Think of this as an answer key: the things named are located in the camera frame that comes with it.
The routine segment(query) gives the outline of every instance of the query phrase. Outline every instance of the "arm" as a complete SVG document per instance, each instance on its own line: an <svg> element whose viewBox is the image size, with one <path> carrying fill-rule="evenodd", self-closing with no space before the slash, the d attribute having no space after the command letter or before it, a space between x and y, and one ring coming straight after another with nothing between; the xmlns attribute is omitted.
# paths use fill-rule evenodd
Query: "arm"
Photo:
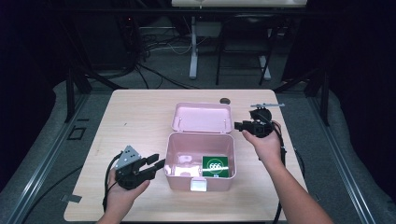
<svg viewBox="0 0 396 224"><path fill-rule="evenodd" d="M327 213L283 165L280 159L280 142L275 132L264 138L258 138L246 130L242 134L254 146L271 176L289 223L332 223Z"/></svg>
<svg viewBox="0 0 396 224"><path fill-rule="evenodd" d="M108 185L111 188L107 195L107 209L103 216L98 220L97 223L120 223L122 219L131 210L134 200L143 193L149 186L149 180L146 180L136 189L123 189L116 183L116 171L111 169L109 174Z"/></svg>

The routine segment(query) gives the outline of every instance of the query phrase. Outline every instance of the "tape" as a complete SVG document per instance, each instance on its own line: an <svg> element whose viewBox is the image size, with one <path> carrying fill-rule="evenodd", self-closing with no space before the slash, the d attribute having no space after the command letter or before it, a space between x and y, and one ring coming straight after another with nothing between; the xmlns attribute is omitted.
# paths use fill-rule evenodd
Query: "tape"
<svg viewBox="0 0 396 224"><path fill-rule="evenodd" d="M73 195L73 194L69 194L69 195L64 195L62 198L61 198L61 201L62 202L65 202L65 203L69 203L69 202L72 202L72 203L79 203L79 201L81 201L81 196L77 196L77 195Z"/></svg>

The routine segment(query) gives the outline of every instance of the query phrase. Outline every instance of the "forearm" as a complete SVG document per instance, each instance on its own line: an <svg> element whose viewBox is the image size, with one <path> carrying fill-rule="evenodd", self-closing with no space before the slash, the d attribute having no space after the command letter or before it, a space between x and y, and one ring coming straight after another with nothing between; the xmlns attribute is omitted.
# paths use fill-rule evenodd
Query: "forearm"
<svg viewBox="0 0 396 224"><path fill-rule="evenodd" d="M327 213L315 202L281 162L267 164L276 193L289 223L332 223Z"/></svg>
<svg viewBox="0 0 396 224"><path fill-rule="evenodd" d="M114 217L111 214L104 214L96 224L119 224L121 220L118 217Z"/></svg>

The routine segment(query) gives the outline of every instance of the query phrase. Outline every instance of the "pink box lid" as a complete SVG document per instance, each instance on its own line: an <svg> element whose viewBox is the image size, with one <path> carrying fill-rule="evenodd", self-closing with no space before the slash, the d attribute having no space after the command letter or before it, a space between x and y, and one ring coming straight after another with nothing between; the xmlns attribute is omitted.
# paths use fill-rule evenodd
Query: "pink box lid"
<svg viewBox="0 0 396 224"><path fill-rule="evenodd" d="M231 107L225 104L179 103L172 128L186 133L229 133L233 129Z"/></svg>

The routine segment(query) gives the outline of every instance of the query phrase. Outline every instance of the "box latch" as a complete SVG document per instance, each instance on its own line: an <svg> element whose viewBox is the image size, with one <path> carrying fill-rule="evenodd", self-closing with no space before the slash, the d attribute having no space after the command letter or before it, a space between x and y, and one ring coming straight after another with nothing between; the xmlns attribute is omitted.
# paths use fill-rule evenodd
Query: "box latch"
<svg viewBox="0 0 396 224"><path fill-rule="evenodd" d="M190 190L191 191L206 191L206 178L196 176L191 180Z"/></svg>

